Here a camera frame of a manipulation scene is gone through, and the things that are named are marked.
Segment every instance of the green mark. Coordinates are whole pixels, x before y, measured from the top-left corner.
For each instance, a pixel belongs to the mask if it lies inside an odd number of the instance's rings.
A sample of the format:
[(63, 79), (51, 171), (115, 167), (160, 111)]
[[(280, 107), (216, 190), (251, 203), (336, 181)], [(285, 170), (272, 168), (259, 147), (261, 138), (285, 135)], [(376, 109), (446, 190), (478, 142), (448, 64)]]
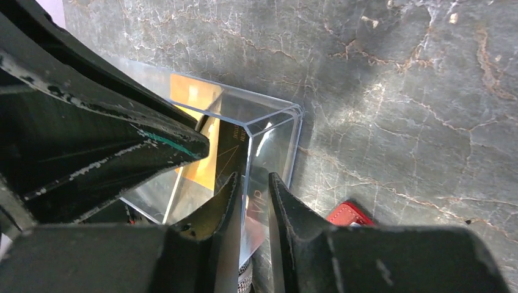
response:
[(141, 131), (142, 131), (142, 133), (143, 133), (144, 135), (146, 135), (146, 136), (147, 136), (147, 137), (149, 137), (150, 139), (156, 140), (157, 142), (163, 142), (163, 143), (166, 143), (166, 144), (168, 144), (168, 145), (172, 146), (173, 148), (175, 148), (175, 149), (177, 149), (177, 150), (179, 150), (179, 151), (182, 151), (182, 152), (184, 152), (184, 153), (186, 153), (186, 154), (190, 155), (191, 157), (194, 157), (195, 159), (198, 159), (198, 160), (199, 160), (199, 159), (201, 159), (201, 157), (200, 157), (200, 156), (198, 156), (198, 155), (196, 155), (196, 154), (192, 153), (191, 151), (189, 151), (188, 149), (184, 148), (183, 146), (181, 146), (181, 145), (179, 145), (179, 144), (177, 144), (177, 143), (175, 143), (175, 142), (172, 142), (172, 141), (170, 141), (169, 139), (167, 139), (167, 138), (165, 138), (165, 137), (157, 136), (157, 135), (156, 135), (156, 134), (154, 134), (154, 133), (150, 133), (150, 132), (147, 132), (147, 131), (144, 131), (144, 130), (141, 130)]

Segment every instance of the red object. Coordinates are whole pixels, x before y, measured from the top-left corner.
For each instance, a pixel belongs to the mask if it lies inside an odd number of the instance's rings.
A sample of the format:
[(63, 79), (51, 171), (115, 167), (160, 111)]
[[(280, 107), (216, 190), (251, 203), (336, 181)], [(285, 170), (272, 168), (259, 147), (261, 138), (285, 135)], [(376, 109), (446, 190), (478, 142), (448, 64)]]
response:
[(341, 203), (327, 216), (327, 220), (337, 226), (350, 226), (353, 223), (373, 226), (371, 221), (359, 208), (349, 201)]

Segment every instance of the clear plastic box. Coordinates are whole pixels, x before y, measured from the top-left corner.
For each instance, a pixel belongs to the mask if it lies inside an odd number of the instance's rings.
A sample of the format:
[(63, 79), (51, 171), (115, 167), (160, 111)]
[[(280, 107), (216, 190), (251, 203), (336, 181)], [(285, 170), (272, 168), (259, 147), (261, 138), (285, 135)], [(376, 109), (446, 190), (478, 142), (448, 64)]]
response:
[(241, 166), (246, 196), (239, 258), (243, 265), (268, 234), (268, 173), (277, 172), (290, 183), (304, 111), (291, 102), (165, 68), (107, 60), (196, 118), (211, 144), (208, 158), (159, 175), (122, 200), (155, 223), (173, 224), (214, 195), (226, 181), (229, 163)]

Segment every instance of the marble surface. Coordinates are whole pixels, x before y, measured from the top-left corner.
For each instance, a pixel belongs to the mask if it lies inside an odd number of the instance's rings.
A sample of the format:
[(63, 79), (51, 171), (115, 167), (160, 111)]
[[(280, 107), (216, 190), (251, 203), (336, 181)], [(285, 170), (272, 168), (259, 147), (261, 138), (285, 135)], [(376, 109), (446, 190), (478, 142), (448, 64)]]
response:
[(291, 190), (305, 203), (326, 215), (353, 198), (380, 224), (470, 228), (518, 292), (518, 2), (64, 6), (67, 29), (102, 56), (303, 105)]

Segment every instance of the gray marble background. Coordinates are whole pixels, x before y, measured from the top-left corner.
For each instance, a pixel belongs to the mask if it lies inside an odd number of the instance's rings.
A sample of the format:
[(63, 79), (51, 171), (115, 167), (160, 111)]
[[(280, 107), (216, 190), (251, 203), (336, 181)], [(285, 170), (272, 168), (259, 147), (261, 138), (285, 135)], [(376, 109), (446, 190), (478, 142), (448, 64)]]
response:
[[(103, 56), (303, 105), (294, 194), (321, 215), (353, 198), (381, 224), (466, 226), (518, 292), (517, 1), (64, 6)], [(271, 281), (268, 257), (255, 263)]]

